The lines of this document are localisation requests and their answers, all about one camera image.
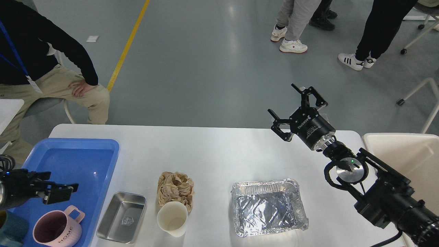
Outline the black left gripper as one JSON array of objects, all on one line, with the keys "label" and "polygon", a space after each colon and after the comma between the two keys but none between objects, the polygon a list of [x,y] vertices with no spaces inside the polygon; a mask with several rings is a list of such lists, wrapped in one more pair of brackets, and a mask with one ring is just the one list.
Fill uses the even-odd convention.
[{"label": "black left gripper", "polygon": [[17,169],[6,172],[1,177],[1,210],[23,205],[31,198],[38,197],[34,187],[49,187],[44,191],[43,204],[54,204],[69,201],[79,184],[53,184],[48,181],[51,172],[28,171]]}]

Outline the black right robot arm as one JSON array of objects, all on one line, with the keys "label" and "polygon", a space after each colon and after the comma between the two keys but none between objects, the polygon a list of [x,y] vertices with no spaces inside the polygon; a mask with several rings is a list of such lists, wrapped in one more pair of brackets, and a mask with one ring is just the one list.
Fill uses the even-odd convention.
[{"label": "black right robot arm", "polygon": [[349,192],[356,199],[357,212],[372,225],[395,225],[398,233],[376,246],[387,245],[406,234],[416,246],[437,247],[438,216],[425,207],[423,200],[412,197],[410,180],[363,148],[354,154],[336,139],[335,128],[319,113],[328,103],[315,88],[293,83],[292,87],[301,95],[301,105],[288,119],[281,119],[268,109],[273,117],[271,130],[286,142],[297,135],[311,150],[329,158],[323,171],[325,180],[330,186]]}]

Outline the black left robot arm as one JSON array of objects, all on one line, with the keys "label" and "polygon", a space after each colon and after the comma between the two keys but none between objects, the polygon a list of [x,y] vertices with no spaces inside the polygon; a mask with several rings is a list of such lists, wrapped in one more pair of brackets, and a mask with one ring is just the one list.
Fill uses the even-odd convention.
[{"label": "black left robot arm", "polygon": [[42,198],[43,204],[70,200],[78,184],[58,184],[49,181],[51,172],[15,169],[15,159],[1,155],[0,209],[7,210],[23,205],[31,198]]}]

